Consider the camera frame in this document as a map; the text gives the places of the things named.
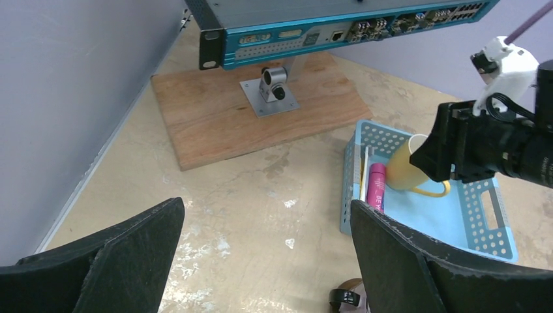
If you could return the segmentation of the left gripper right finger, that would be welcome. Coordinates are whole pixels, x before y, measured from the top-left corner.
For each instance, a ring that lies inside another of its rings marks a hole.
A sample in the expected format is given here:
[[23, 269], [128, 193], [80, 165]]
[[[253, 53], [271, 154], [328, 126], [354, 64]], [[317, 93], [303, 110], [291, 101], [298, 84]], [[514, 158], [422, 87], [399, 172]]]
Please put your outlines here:
[[461, 250], [359, 200], [350, 209], [371, 312], [552, 311], [552, 271]]

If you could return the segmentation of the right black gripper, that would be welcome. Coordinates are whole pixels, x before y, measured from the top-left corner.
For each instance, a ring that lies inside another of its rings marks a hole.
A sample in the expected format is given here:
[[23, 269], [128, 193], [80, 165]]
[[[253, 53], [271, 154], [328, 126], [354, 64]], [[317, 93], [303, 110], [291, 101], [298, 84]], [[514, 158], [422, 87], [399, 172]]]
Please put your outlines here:
[[472, 106], [473, 102], [440, 104], [432, 130], [411, 154], [410, 164], [435, 182], [451, 177], [471, 183], [496, 173], [520, 178], [522, 120], [499, 121], [485, 113], [476, 117]]

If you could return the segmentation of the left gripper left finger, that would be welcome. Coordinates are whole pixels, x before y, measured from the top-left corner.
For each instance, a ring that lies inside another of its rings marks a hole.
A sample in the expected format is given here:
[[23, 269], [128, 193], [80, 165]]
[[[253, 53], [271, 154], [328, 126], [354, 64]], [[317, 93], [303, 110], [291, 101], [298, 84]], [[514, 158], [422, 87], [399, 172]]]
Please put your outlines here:
[[157, 312], [185, 219], [170, 198], [1, 268], [2, 312]]

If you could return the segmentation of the yellow mug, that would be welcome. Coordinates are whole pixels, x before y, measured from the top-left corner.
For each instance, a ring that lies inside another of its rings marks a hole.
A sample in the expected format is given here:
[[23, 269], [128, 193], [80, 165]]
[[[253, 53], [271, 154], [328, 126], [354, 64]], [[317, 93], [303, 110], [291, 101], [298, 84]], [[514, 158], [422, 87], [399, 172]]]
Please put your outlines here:
[[441, 198], [448, 195], [451, 185], [442, 181], [443, 191], [431, 192], [419, 188], [427, 182], [429, 177], [419, 168], [410, 163], [410, 157], [425, 143], [427, 135], [414, 134], [406, 140], [392, 155], [386, 165], [385, 182], [394, 190], [407, 190], [432, 198]]

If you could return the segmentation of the purple translucent cup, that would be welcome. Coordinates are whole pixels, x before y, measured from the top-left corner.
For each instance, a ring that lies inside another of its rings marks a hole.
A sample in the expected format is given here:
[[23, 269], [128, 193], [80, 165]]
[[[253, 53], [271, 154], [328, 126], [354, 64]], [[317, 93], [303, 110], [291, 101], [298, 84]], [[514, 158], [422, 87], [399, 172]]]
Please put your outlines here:
[[337, 288], [332, 289], [329, 292], [328, 302], [330, 312], [370, 312], [365, 287], [361, 278], [349, 279], [341, 283]]

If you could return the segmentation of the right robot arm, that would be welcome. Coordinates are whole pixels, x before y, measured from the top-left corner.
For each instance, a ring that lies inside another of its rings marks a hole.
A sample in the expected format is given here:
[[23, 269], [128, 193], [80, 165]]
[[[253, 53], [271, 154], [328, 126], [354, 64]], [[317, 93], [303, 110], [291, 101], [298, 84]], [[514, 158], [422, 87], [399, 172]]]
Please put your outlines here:
[[438, 106], [428, 138], [410, 157], [410, 164], [433, 181], [472, 183], [496, 173], [552, 187], [552, 61], [537, 68], [535, 111], [502, 93], [485, 100], [507, 106], [507, 115], [472, 113], [474, 101]]

